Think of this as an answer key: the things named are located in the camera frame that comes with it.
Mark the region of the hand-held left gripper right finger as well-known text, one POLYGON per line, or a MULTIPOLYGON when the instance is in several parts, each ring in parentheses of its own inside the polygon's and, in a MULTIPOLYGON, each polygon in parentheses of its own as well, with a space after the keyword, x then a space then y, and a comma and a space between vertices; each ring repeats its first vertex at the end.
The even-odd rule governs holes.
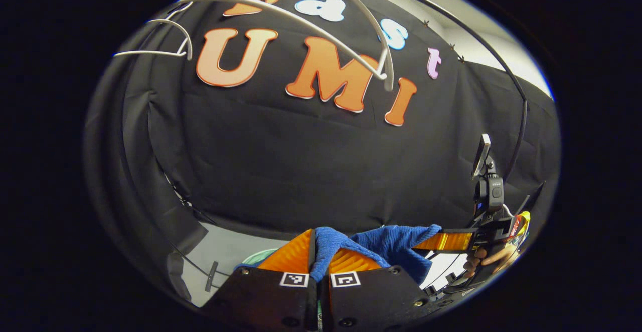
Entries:
POLYGON ((401 267, 381 267, 347 248, 332 257, 321 293, 323 332, 408 332, 447 300, 429 295, 401 267))

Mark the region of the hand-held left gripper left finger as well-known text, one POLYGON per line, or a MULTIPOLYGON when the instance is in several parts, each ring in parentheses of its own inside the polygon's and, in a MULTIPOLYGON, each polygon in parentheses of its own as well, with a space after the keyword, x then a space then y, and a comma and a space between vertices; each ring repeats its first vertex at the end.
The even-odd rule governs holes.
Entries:
POLYGON ((309 229, 257 267, 236 268, 202 314, 232 332, 318 332, 315 237, 309 229))

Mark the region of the green laundry hamper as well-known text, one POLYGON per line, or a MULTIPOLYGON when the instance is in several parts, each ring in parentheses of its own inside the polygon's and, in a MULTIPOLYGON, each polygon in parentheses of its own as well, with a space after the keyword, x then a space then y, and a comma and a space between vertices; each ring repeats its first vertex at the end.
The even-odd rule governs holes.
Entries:
POLYGON ((245 268, 245 267, 256 268, 261 263, 263 263, 263 261, 268 259, 268 257, 270 257, 277 250, 278 250, 278 248, 271 248, 271 249, 267 249, 267 250, 256 252, 256 253, 246 257, 245 259, 243 259, 243 261, 241 261, 241 263, 236 264, 236 266, 234 266, 233 271, 236 271, 239 268, 245 268))

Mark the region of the blue corduroy jacket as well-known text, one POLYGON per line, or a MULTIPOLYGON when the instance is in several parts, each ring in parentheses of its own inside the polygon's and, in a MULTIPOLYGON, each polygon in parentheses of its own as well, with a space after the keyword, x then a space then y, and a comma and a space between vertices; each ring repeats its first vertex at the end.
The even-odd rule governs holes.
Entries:
POLYGON ((315 229, 316 256, 310 272, 320 282, 340 248, 356 251, 373 259, 381 267, 401 266, 417 284, 422 284, 432 262, 413 251, 415 246, 435 236, 442 227, 390 225, 359 232, 349 237, 331 227, 315 229))

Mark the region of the white plastic hanger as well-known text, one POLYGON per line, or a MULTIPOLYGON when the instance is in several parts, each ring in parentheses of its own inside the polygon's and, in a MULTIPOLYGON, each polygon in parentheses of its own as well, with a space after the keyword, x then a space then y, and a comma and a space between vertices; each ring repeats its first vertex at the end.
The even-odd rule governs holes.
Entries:
POLYGON ((191 42, 191 37, 190 33, 178 22, 172 21, 170 19, 152 19, 146 22, 147 25, 154 25, 154 24, 167 24, 167 25, 172 25, 178 30, 181 31, 184 35, 184 41, 181 43, 179 48, 177 49, 176 52, 165 52, 165 51, 158 51, 158 50, 130 50, 130 51, 124 51, 124 52, 119 52, 115 53, 112 57, 117 57, 117 56, 126 56, 126 55, 162 55, 162 56, 176 56, 176 57, 181 57, 185 56, 186 60, 192 60, 193 57, 193 44, 191 42))
POLYGON ((361 0, 351 0, 351 1, 360 10, 363 16, 369 21, 371 26, 376 31, 376 34, 378 35, 379 40, 381 42, 381 55, 379 55, 378 66, 376 69, 372 67, 369 63, 365 62, 365 59, 362 56, 359 56, 353 49, 348 47, 341 40, 337 39, 337 37, 335 37, 334 35, 331 35, 328 31, 308 21, 307 19, 302 18, 301 16, 298 16, 279 6, 271 5, 269 3, 266 3, 260 0, 178 0, 177 2, 188 3, 188 2, 196 2, 196 1, 224 1, 224 2, 241 3, 243 5, 255 6, 262 10, 271 10, 273 12, 276 12, 279 15, 285 16, 286 18, 293 19, 296 23, 307 26, 308 28, 311 28, 312 30, 326 37, 328 40, 330 40, 332 44, 337 46, 337 48, 341 49, 345 53, 352 56, 356 61, 358 61, 358 63, 363 65, 363 67, 365 67, 367 71, 371 72, 372 76, 384 82, 385 90, 387 90, 388 92, 391 92, 393 90, 394 63, 392 61, 392 56, 390 55, 390 47, 388 46, 387 39, 384 35, 384 32, 379 22, 376 20, 376 18, 374 17, 372 12, 369 10, 369 8, 367 8, 367 6, 361 0))

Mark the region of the white sheet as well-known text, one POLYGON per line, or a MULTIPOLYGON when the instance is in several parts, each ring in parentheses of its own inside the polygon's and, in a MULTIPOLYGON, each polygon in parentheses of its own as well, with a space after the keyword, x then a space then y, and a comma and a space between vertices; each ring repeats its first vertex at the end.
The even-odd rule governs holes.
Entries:
POLYGON ((448 281, 448 276, 454 273, 454 285, 465 283, 468 278, 465 277, 467 270, 464 264, 467 263, 468 254, 436 254, 432 253, 430 261, 432 262, 431 268, 425 277, 424 281, 419 285, 420 289, 430 291, 434 288, 440 291, 448 287, 451 282, 448 281))

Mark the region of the row of small backdrop clips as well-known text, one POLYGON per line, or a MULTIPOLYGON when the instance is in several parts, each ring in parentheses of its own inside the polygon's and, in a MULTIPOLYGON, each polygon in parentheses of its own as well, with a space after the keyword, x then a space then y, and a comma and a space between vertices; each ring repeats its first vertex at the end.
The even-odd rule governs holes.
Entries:
MULTIPOLYGON (((433 25, 431 25, 429 20, 424 20, 424 21, 423 21, 423 25, 425 26, 425 28, 427 28, 427 29, 431 29, 431 30, 432 30, 432 29, 433 29, 433 26, 435 26, 435 25, 437 25, 437 24, 433 24, 433 25)), ((459 54, 459 53, 454 49, 455 44, 453 44, 453 43, 449 43, 449 46, 450 46, 451 50, 452 50, 452 51, 454 51, 454 52, 456 53, 456 55, 457 55, 457 59, 459 60, 459 62, 461 62, 461 63, 465 63, 465 58, 464 58, 464 56, 463 56, 463 55, 460 55, 460 54, 459 54)))

